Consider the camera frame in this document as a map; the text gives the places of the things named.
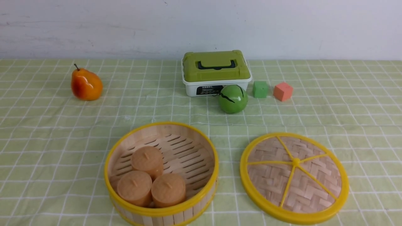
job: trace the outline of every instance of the label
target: label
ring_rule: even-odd
[[[197,87],[197,95],[213,95],[218,94],[224,87],[218,86],[199,86]]]

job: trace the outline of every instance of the lid center knob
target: lid center knob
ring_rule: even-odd
[[[292,162],[293,162],[293,165],[294,165],[294,166],[299,166],[299,165],[300,165],[300,159],[299,159],[299,158],[294,158],[294,159],[292,160]]]

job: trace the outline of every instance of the bamboo steamer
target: bamboo steamer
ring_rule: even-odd
[[[349,194],[346,171],[336,156],[298,134],[266,134],[252,141],[242,154],[240,176],[259,208],[291,224],[329,220]]]
[[[117,193],[119,180],[133,170],[132,154],[143,147],[158,148],[163,174],[175,173],[185,181],[185,201],[155,208],[135,206]],[[109,152],[104,178],[110,199],[120,216],[135,226],[183,226],[199,217],[216,192],[219,161],[212,142],[198,129],[183,123],[158,122],[123,136]]]

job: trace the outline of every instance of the woven bamboo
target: woven bamboo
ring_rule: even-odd
[[[342,187],[339,169],[333,160],[308,141],[286,136],[280,139],[292,158],[298,159],[295,161],[300,160],[299,167],[295,167],[285,194],[294,166],[292,158],[276,137],[263,140],[253,148],[248,157],[249,163],[255,163],[247,167],[257,191],[278,207],[284,200],[282,208],[296,213],[316,213],[329,208],[339,197]]]
[[[209,205],[215,194],[216,177],[211,177],[215,169],[215,149],[200,132],[179,123],[160,124],[144,127],[122,140],[110,155],[107,175],[114,192],[119,179],[132,171],[131,155],[141,147],[153,146],[163,155],[163,173],[177,173],[186,183],[186,200],[199,193],[213,180],[212,187],[194,205],[186,209],[177,209],[174,214],[155,216],[152,214],[153,203],[149,206],[150,214],[144,215],[129,210],[112,198],[113,205],[122,217],[134,225],[170,226],[182,224],[197,216]]]

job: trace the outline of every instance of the plastic box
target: plastic box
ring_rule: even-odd
[[[252,80],[240,50],[188,52],[181,61],[181,67],[183,83],[190,97],[216,95],[230,84],[247,90]]]

